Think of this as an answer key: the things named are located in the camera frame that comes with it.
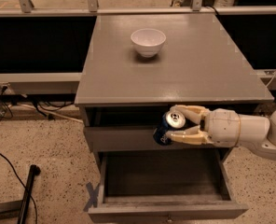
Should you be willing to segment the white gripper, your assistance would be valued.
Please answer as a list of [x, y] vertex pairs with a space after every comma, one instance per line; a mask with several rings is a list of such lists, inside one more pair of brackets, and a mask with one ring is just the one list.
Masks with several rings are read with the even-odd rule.
[[221, 109], [211, 111], [200, 105], [174, 105], [171, 111], [178, 111], [186, 119], [200, 124], [203, 120], [203, 131], [200, 125], [166, 132], [166, 136], [174, 142], [189, 145], [213, 145], [215, 147], [234, 147], [241, 132], [241, 119], [233, 110]]

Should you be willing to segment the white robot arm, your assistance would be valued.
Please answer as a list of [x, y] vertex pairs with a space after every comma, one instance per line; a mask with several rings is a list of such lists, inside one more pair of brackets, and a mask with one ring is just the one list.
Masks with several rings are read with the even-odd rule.
[[234, 110], [211, 111], [198, 105], [174, 105], [165, 114], [169, 141], [194, 146], [245, 147], [256, 156], [276, 161], [276, 111], [269, 117]]

